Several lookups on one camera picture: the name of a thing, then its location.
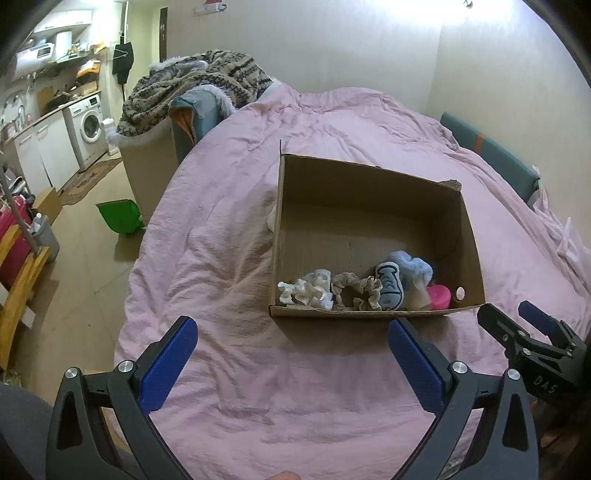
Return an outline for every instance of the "teal headboard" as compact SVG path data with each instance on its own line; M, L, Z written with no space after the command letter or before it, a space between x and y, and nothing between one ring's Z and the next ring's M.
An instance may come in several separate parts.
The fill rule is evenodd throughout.
M443 112L441 124L452 131L461 147L478 153L486 163L494 168L511 185L525 203L537 189L538 175L522 161L511 155L498 143L486 138L458 117Z

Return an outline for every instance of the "wooden chair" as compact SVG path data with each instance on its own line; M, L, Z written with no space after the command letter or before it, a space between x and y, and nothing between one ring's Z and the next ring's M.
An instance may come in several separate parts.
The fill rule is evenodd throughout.
M18 225L12 225L6 231L2 240L0 240L0 265L21 235ZM8 292L6 302L2 306L0 312L0 369L4 371L8 368L8 357L14 340L14 333L17 331L18 321L22 317L33 285L37 281L48 257L49 247L41 247L37 256L33 252L29 253L22 264L17 279Z

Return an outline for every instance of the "tiled floor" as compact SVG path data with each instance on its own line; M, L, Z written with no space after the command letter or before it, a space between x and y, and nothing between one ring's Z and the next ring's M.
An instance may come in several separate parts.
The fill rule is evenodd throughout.
M96 204L133 198L120 163L83 200L65 206L52 226L60 253L37 283L30 302L37 317L31 330L19 325L10 366L22 374L23 386L50 403L68 367L113 368L128 277L143 232L112 232Z

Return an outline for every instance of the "rug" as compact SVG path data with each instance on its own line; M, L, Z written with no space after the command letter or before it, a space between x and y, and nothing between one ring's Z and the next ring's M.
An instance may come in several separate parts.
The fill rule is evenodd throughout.
M97 183L113 170L123 158L110 158L109 160L99 160L92 164L83 172L74 175L60 194L62 205L75 205L81 201L90 192Z

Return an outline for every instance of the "pink container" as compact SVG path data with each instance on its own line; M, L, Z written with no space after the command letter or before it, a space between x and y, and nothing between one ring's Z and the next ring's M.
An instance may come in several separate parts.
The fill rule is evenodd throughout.
M26 223L31 223L31 217L27 212L27 204L25 199L18 195L14 197L14 201L18 206L18 211L21 214L23 220ZM14 218L14 215L10 210L5 210L0 214L0 238L4 236L6 231L10 228L11 225L16 225L17 220ZM31 247L24 239L23 235L17 239L15 244L10 249L4 263L0 267L0 281L4 283L7 287L11 287L14 281L17 279L18 273L21 271L21 267L25 260L27 259L27 255L31 251Z
M431 297L432 310L447 310L452 301L452 292L445 285L431 285L427 287Z

